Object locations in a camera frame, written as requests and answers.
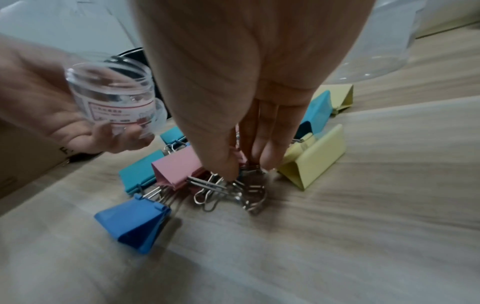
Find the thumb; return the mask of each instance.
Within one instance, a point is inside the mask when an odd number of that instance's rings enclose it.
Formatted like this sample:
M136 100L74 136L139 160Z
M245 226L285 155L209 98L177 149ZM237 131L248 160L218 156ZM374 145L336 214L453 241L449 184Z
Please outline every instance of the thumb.
M220 134L185 134L203 167L228 181L239 174L239 156L235 149L235 130Z

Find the black object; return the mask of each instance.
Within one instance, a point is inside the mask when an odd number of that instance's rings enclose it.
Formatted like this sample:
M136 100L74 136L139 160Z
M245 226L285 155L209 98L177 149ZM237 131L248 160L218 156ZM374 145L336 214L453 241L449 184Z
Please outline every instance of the black object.
M145 52L144 52L143 48L136 48L136 49L133 49L133 50L129 50L129 51L121 53L119 56L120 57L127 57L127 58L130 58L130 59L136 60L136 61L146 65L147 67L150 67L149 62L147 61L147 57L145 56ZM157 83L155 82L155 78L153 79L153 83L155 84L155 97L161 99L163 101L163 103L165 103L165 100L162 97L162 94L159 90L159 87L157 86ZM165 108L166 108L166 112L167 112L167 118L170 118L171 115L170 115L170 111L167 108L167 105L165 105Z

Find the person's left hand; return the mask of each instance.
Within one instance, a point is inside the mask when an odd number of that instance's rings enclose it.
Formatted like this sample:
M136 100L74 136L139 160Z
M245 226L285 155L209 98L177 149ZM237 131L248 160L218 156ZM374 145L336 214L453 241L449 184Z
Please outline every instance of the person's left hand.
M77 152L119 153L148 146L154 136L139 138L129 126L117 136L110 124L87 121L64 76L68 54L0 37L0 118Z

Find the plastic container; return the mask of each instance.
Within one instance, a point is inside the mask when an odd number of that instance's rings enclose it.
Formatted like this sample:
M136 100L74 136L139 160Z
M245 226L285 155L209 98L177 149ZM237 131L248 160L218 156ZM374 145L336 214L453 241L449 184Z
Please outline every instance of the plastic container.
M75 102L93 123L109 121L115 135L133 124L142 137L167 120L162 100L155 98L149 67L138 61L99 53L75 54L65 64L65 78Z
M353 83L403 67L426 0L378 0L359 38L325 83Z

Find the small transparent container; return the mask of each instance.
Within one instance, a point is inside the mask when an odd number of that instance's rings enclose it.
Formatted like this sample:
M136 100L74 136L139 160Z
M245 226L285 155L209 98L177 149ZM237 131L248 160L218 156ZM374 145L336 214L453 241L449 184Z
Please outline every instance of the small transparent container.
M167 121L162 100L155 98L152 72L132 59L101 53L75 54L64 65L75 102L92 123L109 121L113 134L129 125L145 137Z
M353 83L403 67L426 0L377 0L360 36L325 83Z

